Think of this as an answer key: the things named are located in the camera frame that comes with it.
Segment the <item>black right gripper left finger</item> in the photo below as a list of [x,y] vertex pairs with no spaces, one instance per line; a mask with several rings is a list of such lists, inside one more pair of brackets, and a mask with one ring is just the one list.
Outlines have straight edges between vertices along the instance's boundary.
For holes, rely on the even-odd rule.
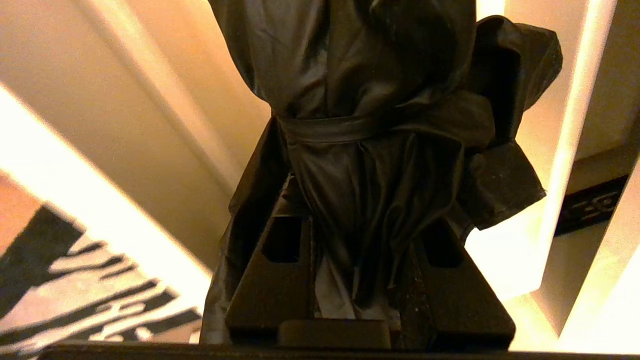
[[284,322],[313,314],[310,225],[303,216],[267,221],[225,315],[234,344],[276,344]]

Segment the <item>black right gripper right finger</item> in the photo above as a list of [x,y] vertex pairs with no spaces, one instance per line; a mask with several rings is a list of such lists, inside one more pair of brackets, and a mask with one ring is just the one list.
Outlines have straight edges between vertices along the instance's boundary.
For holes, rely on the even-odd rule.
[[508,349],[516,326],[457,233],[432,223],[398,276],[401,349]]

